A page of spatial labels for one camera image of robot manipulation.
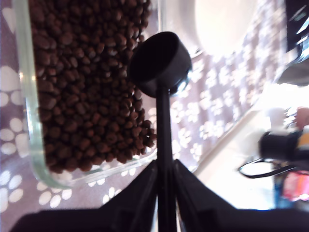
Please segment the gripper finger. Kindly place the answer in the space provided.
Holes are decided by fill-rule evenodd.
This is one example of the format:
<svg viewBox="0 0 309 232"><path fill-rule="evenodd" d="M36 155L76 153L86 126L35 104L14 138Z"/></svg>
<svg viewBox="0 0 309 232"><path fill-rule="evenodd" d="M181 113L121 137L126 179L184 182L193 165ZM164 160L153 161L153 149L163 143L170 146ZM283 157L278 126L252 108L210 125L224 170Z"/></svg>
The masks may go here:
<svg viewBox="0 0 309 232"><path fill-rule="evenodd" d="M173 178L184 228L187 231L223 231L219 216L236 209L207 188L178 159L173 164Z"/></svg>
<svg viewBox="0 0 309 232"><path fill-rule="evenodd" d="M125 189L100 208L101 231L150 231L157 198L157 163L152 161Z"/></svg>

